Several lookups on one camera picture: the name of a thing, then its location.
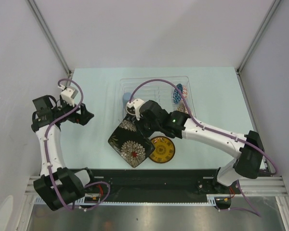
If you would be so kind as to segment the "yellow round saucer plate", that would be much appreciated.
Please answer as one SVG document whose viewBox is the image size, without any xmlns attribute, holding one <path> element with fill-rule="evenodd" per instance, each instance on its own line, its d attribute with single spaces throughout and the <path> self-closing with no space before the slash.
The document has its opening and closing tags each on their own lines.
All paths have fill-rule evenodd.
<svg viewBox="0 0 289 231">
<path fill-rule="evenodd" d="M 175 156 L 175 145 L 171 139 L 165 136 L 156 136 L 151 140 L 155 150 L 149 156 L 149 159 L 155 163 L 164 164 Z"/>
</svg>

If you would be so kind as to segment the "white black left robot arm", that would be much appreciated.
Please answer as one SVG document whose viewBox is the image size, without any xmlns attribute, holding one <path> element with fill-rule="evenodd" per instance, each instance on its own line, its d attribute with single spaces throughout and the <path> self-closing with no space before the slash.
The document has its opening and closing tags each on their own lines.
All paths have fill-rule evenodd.
<svg viewBox="0 0 289 231">
<path fill-rule="evenodd" d="M 70 121 L 84 126 L 94 115 L 84 103 L 77 108 L 63 98 L 59 102 L 59 106 L 55 105 L 56 100 L 51 95 L 34 99 L 36 110 L 32 114 L 31 125 L 41 151 L 40 178 L 33 182 L 33 186 L 52 211 L 81 199 L 85 191 L 90 193 L 97 186 L 96 179 L 87 167 L 75 171 L 66 167 L 60 143 L 62 123 Z"/>
</svg>

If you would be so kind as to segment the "brown lattice pattern bowl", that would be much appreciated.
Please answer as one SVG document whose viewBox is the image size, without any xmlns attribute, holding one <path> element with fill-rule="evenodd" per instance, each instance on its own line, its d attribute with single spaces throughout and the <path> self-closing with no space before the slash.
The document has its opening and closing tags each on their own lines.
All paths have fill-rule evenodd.
<svg viewBox="0 0 289 231">
<path fill-rule="evenodd" d="M 188 110 L 190 110 L 190 108 L 186 107 L 186 105 L 183 102 L 180 102 L 177 105 L 177 111 L 179 111 L 179 112 L 183 112 L 183 113 L 189 114 Z"/>
</svg>

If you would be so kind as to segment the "light blue plastic cup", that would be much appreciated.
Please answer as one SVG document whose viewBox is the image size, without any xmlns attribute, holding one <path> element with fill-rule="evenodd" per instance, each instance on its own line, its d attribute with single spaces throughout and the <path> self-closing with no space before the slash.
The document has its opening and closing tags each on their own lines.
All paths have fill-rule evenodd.
<svg viewBox="0 0 289 231">
<path fill-rule="evenodd" d="M 130 92 L 126 92 L 123 94 L 122 96 L 122 102 L 123 102 L 123 106 L 125 107 L 126 104 L 128 103 L 128 101 L 130 100 L 131 98 L 131 93 Z"/>
</svg>

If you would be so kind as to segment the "blue triangle pattern bowl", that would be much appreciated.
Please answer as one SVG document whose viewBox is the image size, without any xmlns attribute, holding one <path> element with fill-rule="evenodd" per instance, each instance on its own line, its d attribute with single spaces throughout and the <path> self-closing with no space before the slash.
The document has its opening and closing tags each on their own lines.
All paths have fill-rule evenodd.
<svg viewBox="0 0 289 231">
<path fill-rule="evenodd" d="M 183 101 L 183 99 L 188 98 L 188 90 L 187 87 L 181 83 L 176 85 L 176 88 L 173 92 L 173 103 L 178 104 Z"/>
</svg>

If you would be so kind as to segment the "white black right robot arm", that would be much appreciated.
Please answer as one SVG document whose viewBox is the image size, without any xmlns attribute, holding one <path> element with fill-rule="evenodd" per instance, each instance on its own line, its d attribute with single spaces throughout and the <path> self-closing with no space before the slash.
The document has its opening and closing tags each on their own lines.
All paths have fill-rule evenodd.
<svg viewBox="0 0 289 231">
<path fill-rule="evenodd" d="M 180 111 L 168 113 L 152 100 L 135 99 L 126 108 L 135 113 L 136 126 L 145 137 L 161 132 L 168 138 L 198 141 L 232 156 L 233 160 L 219 168 L 212 181 L 216 192 L 224 193 L 240 178 L 253 180 L 258 177 L 263 146 L 257 132 L 250 131 L 244 135 L 210 127 L 190 114 Z"/>
</svg>

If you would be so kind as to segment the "red black lacquer cup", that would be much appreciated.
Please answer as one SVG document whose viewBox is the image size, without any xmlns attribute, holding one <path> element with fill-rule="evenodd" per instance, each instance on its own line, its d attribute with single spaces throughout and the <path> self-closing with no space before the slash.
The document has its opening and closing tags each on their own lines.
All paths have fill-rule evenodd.
<svg viewBox="0 0 289 231">
<path fill-rule="evenodd" d="M 136 120 L 139 121 L 139 106 L 133 104 L 133 103 L 127 103 L 126 104 L 126 112 L 130 114 L 131 116 L 134 116 Z"/>
</svg>

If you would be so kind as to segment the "black floral square plate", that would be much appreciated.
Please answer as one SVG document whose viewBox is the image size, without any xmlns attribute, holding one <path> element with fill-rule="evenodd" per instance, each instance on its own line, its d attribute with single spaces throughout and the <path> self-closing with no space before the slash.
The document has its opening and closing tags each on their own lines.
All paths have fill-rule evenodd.
<svg viewBox="0 0 289 231">
<path fill-rule="evenodd" d="M 111 134 L 108 143 L 132 168 L 138 167 L 155 150 L 153 143 L 138 131 L 128 116 Z"/>
</svg>

